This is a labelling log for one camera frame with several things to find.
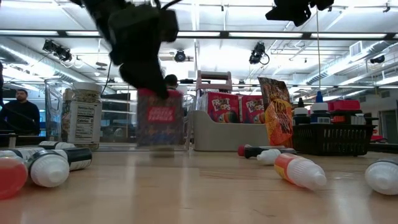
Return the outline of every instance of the plastic basket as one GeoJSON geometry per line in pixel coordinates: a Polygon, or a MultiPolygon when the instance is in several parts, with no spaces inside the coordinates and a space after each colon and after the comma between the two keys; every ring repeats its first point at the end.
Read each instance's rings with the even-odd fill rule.
{"type": "Polygon", "coordinates": [[[363,156],[368,153],[373,125],[304,124],[293,127],[298,152],[318,156],[363,156]]]}

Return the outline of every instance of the blue bottle cap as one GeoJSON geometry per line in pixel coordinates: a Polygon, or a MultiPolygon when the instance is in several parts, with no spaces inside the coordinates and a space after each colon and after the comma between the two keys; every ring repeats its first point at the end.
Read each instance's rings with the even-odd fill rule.
{"type": "Polygon", "coordinates": [[[321,91],[317,92],[317,97],[315,98],[315,102],[316,103],[323,103],[323,97],[322,97],[321,91]]]}

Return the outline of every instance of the person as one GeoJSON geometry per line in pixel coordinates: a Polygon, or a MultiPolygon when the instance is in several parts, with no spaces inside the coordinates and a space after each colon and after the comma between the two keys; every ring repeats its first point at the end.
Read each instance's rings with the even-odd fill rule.
{"type": "Polygon", "coordinates": [[[17,90],[17,100],[10,101],[0,111],[0,119],[6,119],[16,134],[40,134],[40,113],[37,106],[27,100],[26,90],[17,90]]]}
{"type": "Polygon", "coordinates": [[[178,79],[174,74],[167,75],[164,78],[166,82],[166,87],[168,90],[177,90],[178,87],[178,79]]]}

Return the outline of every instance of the plastic bottle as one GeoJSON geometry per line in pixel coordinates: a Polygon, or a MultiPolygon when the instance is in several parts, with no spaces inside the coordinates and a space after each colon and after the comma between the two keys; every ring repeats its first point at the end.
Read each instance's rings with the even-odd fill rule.
{"type": "MultiPolygon", "coordinates": [[[[19,156],[26,161],[36,152],[43,150],[45,149],[42,147],[9,149],[0,151],[0,156],[19,156]]],[[[60,154],[68,161],[69,171],[85,169],[90,166],[93,159],[93,154],[88,148],[54,149],[52,151],[60,154]]]]}
{"type": "Polygon", "coordinates": [[[330,124],[329,105],[323,102],[321,91],[318,91],[315,102],[311,106],[311,124],[330,124]]]}
{"type": "Polygon", "coordinates": [[[57,187],[69,176],[68,161],[54,151],[42,150],[27,161],[29,176],[42,187],[57,187]]]}
{"type": "Polygon", "coordinates": [[[40,142],[39,147],[44,149],[68,149],[75,147],[75,145],[66,142],[42,141],[40,142]]]}
{"type": "Polygon", "coordinates": [[[366,182],[380,194],[398,195],[398,158],[380,159],[365,172],[366,182]]]}
{"type": "Polygon", "coordinates": [[[293,126],[300,124],[310,124],[311,118],[308,116],[308,110],[304,108],[303,98],[298,99],[298,107],[294,108],[293,126]]]}
{"type": "Polygon", "coordinates": [[[287,149],[270,149],[262,151],[261,154],[257,156],[257,160],[262,162],[264,165],[274,165],[276,158],[282,153],[291,153],[296,155],[296,150],[292,148],[287,149]]]}
{"type": "Polygon", "coordinates": [[[258,156],[262,151],[265,150],[270,150],[270,149],[284,149],[285,146],[251,146],[251,145],[245,145],[245,146],[239,146],[238,147],[238,155],[239,156],[244,156],[246,159],[249,159],[250,157],[256,157],[258,156]]]}
{"type": "Polygon", "coordinates": [[[316,190],[326,185],[323,169],[301,156],[283,153],[276,158],[274,167],[283,179],[299,187],[316,190]]]}
{"type": "Polygon", "coordinates": [[[0,199],[14,196],[28,177],[24,160],[17,156],[0,157],[0,199]]]}

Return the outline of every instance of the cereal box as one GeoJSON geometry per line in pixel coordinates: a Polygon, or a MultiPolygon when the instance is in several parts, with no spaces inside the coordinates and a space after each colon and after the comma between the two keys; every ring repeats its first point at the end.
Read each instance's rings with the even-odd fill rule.
{"type": "Polygon", "coordinates": [[[170,147],[182,142],[182,94],[177,90],[168,91],[169,98],[162,100],[150,90],[138,90],[138,147],[170,147]]]}
{"type": "Polygon", "coordinates": [[[205,93],[200,98],[200,110],[206,111],[210,118],[219,123],[239,123],[238,96],[228,93],[205,93]]]}
{"type": "Polygon", "coordinates": [[[264,104],[262,96],[242,96],[239,99],[241,122],[246,124],[264,124],[264,104]]]}

